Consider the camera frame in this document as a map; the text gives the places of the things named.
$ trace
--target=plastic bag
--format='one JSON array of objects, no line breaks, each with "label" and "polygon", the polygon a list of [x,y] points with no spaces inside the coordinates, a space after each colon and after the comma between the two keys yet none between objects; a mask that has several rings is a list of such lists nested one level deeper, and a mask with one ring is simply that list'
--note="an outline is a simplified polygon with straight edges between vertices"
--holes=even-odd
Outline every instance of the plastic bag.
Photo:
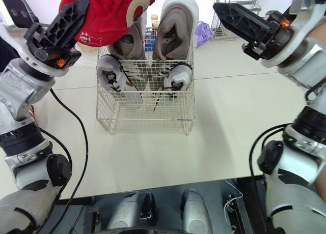
[{"label": "plastic bag", "polygon": [[207,23],[202,21],[198,22],[194,34],[194,46],[197,48],[203,43],[207,42],[212,37],[212,31]]}]

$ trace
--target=wire basket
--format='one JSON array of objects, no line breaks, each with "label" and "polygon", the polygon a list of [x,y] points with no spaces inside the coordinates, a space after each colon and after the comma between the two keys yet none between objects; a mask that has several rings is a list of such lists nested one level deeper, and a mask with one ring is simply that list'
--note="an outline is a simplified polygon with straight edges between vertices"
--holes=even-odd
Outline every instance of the wire basket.
[{"label": "wire basket", "polygon": [[[257,5],[256,1],[238,1],[238,2],[231,2],[234,4],[240,4],[246,8],[248,8],[250,11],[252,11],[255,14],[259,14],[261,7]],[[221,23],[221,20],[219,19],[218,15],[214,13],[213,21],[211,25],[212,30],[212,37],[211,40],[219,40],[219,39],[234,39],[237,37],[237,35],[230,30],[226,29],[223,24]]]},{"label": "wire basket", "polygon": [[[179,62],[194,68],[193,47],[186,60],[154,61],[152,58],[155,30],[147,28],[145,35],[146,60],[120,60],[126,73],[141,67],[143,80],[133,84],[138,92],[105,90],[97,82],[97,120],[106,131],[180,131],[188,135],[195,122],[195,90],[192,81],[186,91],[159,91],[162,79],[158,71],[165,68],[169,73]],[[99,48],[98,57],[109,54],[108,47]]]}]

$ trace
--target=red cap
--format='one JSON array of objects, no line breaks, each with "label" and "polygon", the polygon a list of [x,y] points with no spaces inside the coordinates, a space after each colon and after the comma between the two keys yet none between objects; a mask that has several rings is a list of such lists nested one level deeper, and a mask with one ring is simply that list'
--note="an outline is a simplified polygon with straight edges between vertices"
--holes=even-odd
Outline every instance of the red cap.
[{"label": "red cap", "polygon": [[[61,0],[59,10],[75,0]],[[74,39],[88,46],[100,47],[119,40],[154,0],[89,0],[85,23]]]}]

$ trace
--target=cable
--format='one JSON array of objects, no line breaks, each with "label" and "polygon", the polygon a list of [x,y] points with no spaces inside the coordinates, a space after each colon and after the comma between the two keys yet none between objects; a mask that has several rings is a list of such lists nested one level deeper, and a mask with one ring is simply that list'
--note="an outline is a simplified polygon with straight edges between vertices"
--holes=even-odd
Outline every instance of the cable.
[{"label": "cable", "polygon": [[79,214],[78,214],[78,216],[77,216],[77,218],[76,218],[76,220],[75,220],[75,223],[73,224],[73,226],[72,226],[72,228],[70,229],[70,231],[68,232],[68,234],[73,234],[73,231],[75,230],[75,227],[76,227],[76,225],[77,225],[77,222],[78,222],[78,220],[80,219],[80,217],[81,217],[81,215],[82,215],[83,209],[84,209],[84,206],[81,207],[80,212],[79,212]]},{"label": "cable", "polygon": [[53,136],[51,133],[47,132],[46,130],[44,130],[40,127],[39,127],[39,129],[42,133],[44,133],[48,137],[52,138],[54,141],[56,141],[62,147],[63,151],[65,151],[65,153],[68,157],[69,164],[70,164],[70,170],[72,171],[72,159],[71,159],[71,155],[70,155],[68,149],[66,148],[66,146],[64,146],[64,144],[59,139],[57,139],[55,136]]},{"label": "cable", "polygon": [[226,207],[227,206],[229,206],[230,205],[230,203],[232,202],[232,201],[234,201],[234,200],[236,200],[236,199],[239,199],[239,198],[242,198],[243,197],[243,193],[242,192],[240,192],[235,186],[233,186],[231,183],[229,183],[227,180],[224,180],[227,184],[229,184],[231,187],[233,187],[235,190],[237,190],[240,194],[241,194],[241,196],[239,196],[239,197],[234,197],[233,199],[231,199],[231,200],[229,200],[229,201],[227,201],[225,204],[224,204],[224,218],[225,218],[225,222],[228,224],[228,226],[230,227],[230,228],[232,228],[232,232],[231,232],[231,234],[234,234],[235,233],[235,230],[236,230],[236,226],[235,225],[231,225],[231,222],[230,222],[230,224],[229,224],[229,222],[228,222],[228,220],[227,220],[227,218],[226,218]]},{"label": "cable", "polygon": [[321,85],[323,85],[324,83],[326,83],[326,78],[324,78],[323,80],[321,80],[320,82],[318,82],[316,85],[314,85],[313,87],[311,87],[309,90],[307,90],[307,92],[305,93],[305,99],[306,101],[309,100],[309,95],[314,92],[318,87],[320,87]]},{"label": "cable", "polygon": [[264,147],[265,147],[265,142],[267,141],[267,139],[269,139],[271,136],[273,136],[273,135],[275,135],[275,134],[277,134],[277,133],[279,133],[279,132],[281,132],[281,131],[284,131],[284,128],[278,129],[277,131],[274,131],[274,132],[272,132],[271,134],[267,135],[267,136],[264,138],[264,141],[263,141],[262,144],[261,144],[261,150],[264,149]]},{"label": "cable", "polygon": [[258,188],[257,188],[257,185],[256,185],[256,182],[255,182],[255,175],[254,175],[254,170],[253,170],[253,153],[254,153],[254,149],[258,143],[258,141],[265,135],[267,134],[268,132],[270,131],[273,131],[275,129],[279,129],[279,128],[284,128],[288,125],[291,125],[292,123],[288,123],[288,124],[282,124],[282,125],[278,125],[278,126],[273,126],[269,129],[267,129],[266,131],[264,131],[263,133],[261,133],[257,139],[255,140],[255,142],[253,143],[251,149],[250,149],[250,153],[249,153],[249,168],[250,168],[250,175],[251,175],[251,181],[252,181],[252,184],[253,184],[253,187],[254,187],[254,194],[256,195],[256,198],[258,199],[258,205],[259,205],[259,209],[260,209],[260,214],[261,214],[261,218],[262,218],[262,223],[263,223],[263,226],[264,226],[264,230],[266,232],[266,224],[265,224],[265,220],[264,220],[264,213],[263,213],[263,207],[261,205],[261,202],[259,200],[259,195],[258,195]]},{"label": "cable", "polygon": [[84,127],[84,124],[82,122],[82,120],[70,109],[68,108],[58,97],[57,95],[55,94],[55,92],[53,91],[53,89],[50,89],[50,92],[52,94],[52,96],[56,99],[56,101],[61,105],[63,106],[68,112],[70,112],[77,120],[78,122],[80,123],[80,126],[83,130],[83,134],[84,134],[84,138],[85,138],[85,145],[86,145],[86,155],[85,155],[85,164],[84,164],[84,168],[83,168],[83,171],[81,173],[81,176],[79,178],[79,181],[75,187],[75,189],[73,190],[67,204],[66,204],[66,207],[65,209],[63,210],[60,218],[58,219],[58,221],[56,222],[56,224],[54,225],[54,227],[51,229],[50,233],[53,233],[54,230],[59,226],[60,222],[63,220],[63,218],[65,217],[65,214],[67,213],[68,211],[68,208],[73,200],[73,197],[75,196],[76,194],[76,191],[78,189],[78,187],[80,186],[80,183],[82,182],[83,180],[83,177],[84,177],[84,174],[85,174],[85,171],[86,171],[86,168],[87,168],[87,163],[88,163],[88,139],[87,139],[87,134],[86,134],[86,129]]}]

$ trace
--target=table surface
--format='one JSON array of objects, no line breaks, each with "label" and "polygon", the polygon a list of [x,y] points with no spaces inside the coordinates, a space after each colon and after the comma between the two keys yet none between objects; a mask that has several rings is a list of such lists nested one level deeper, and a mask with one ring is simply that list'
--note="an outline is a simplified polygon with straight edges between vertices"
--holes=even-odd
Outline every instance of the table surface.
[{"label": "table surface", "polygon": [[[271,126],[292,122],[305,103],[302,91],[276,68],[264,68],[245,55],[242,42],[207,42],[195,50],[196,122],[189,136],[106,132],[96,121],[95,54],[85,54],[65,77],[57,78],[56,94],[80,116],[89,138],[88,167],[75,197],[249,176],[255,138]],[[84,166],[82,130],[51,94],[35,109],[40,127],[71,153],[73,175],[62,196],[68,198]],[[54,153],[64,154],[53,146]],[[254,162],[258,156],[256,150]],[[254,171],[260,172],[256,164]],[[2,198],[16,191],[4,160],[0,175]]]}]

